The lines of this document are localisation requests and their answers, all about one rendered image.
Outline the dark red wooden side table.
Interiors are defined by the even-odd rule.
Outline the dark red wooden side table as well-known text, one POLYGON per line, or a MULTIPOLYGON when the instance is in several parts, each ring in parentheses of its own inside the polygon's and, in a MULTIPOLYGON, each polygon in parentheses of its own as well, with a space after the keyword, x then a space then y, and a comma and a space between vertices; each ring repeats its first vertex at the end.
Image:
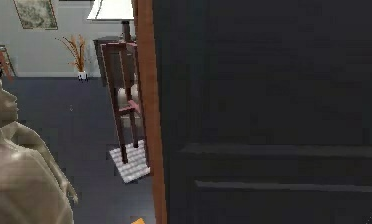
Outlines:
POLYGON ((132 47, 132 53, 135 63, 136 83, 131 84, 130 72, 127 65, 127 45, 130 42, 111 42, 103 44, 103 55, 106 62, 109 61, 110 52, 115 50, 119 52, 120 65, 123 70, 121 76, 124 79, 124 87, 115 87, 113 76, 110 74, 111 70, 107 69, 108 73, 108 90, 113 110, 113 116, 118 136, 119 146, 122 152, 122 161, 128 162, 126 154, 126 141, 124 136, 124 124, 127 123, 131 130, 132 144, 135 148, 138 147, 138 126, 137 120, 144 126, 143 107, 141 106, 141 88, 140 88, 140 69, 138 62, 137 44, 132 47))

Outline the white woven floor mat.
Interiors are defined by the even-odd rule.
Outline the white woven floor mat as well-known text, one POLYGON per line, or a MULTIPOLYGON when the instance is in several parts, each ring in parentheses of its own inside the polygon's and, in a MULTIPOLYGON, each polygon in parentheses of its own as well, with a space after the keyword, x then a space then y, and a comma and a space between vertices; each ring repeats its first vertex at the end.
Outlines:
POLYGON ((138 141, 138 147, 135 148, 132 143, 126 144, 126 154, 128 162, 122 161, 122 152, 120 148, 109 151, 109 154, 117 167, 124 183, 130 183, 142 178, 150 173, 150 167, 147 165, 145 142, 138 141))

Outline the dark wooden room door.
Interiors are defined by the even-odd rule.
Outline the dark wooden room door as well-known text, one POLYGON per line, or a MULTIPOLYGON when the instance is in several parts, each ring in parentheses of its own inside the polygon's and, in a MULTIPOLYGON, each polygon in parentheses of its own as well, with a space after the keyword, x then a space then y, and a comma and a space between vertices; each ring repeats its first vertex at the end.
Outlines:
POLYGON ((135 0, 156 224, 372 224, 372 0, 135 0))

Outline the orange dried plant white pot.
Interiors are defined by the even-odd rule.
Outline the orange dried plant white pot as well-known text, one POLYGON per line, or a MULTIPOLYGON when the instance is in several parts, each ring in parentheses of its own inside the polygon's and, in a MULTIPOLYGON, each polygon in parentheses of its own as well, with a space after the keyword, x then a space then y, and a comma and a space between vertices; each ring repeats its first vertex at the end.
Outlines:
POLYGON ((71 35, 69 38, 58 38, 58 41, 60 41, 73 56, 74 60, 70 62, 70 65, 72 65, 76 69, 78 80, 87 80, 88 75, 85 71, 86 41, 84 37, 82 35, 78 35, 77 37, 71 35))

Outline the white shade table lamp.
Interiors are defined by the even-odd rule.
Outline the white shade table lamp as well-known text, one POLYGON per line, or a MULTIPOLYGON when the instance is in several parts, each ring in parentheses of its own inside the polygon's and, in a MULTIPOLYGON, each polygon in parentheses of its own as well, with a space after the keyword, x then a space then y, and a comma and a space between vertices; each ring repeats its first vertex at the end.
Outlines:
POLYGON ((134 20, 134 0, 94 0, 87 20, 95 22, 120 22, 120 38, 131 42, 130 23, 134 20))

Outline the beige human figure statue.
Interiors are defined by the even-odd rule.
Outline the beige human figure statue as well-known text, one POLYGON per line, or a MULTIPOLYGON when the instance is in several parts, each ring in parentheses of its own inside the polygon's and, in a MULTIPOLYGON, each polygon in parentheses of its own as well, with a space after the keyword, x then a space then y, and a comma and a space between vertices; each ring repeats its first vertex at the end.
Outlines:
POLYGON ((74 224, 78 197, 0 79, 0 224, 74 224))

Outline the brown wooden chair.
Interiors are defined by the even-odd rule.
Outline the brown wooden chair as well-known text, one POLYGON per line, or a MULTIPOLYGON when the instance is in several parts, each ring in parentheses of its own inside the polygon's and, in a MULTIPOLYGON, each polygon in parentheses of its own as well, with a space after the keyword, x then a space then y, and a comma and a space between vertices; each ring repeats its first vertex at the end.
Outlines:
POLYGON ((5 45, 0 45, 0 69, 8 80, 12 81, 13 78, 16 77, 14 67, 5 45))

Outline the framed green wall picture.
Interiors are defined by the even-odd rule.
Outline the framed green wall picture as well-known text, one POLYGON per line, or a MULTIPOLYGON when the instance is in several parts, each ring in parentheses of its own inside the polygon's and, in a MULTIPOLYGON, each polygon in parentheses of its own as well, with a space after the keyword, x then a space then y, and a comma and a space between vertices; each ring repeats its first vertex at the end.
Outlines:
POLYGON ((51 0, 13 0, 23 29, 57 30, 51 0))

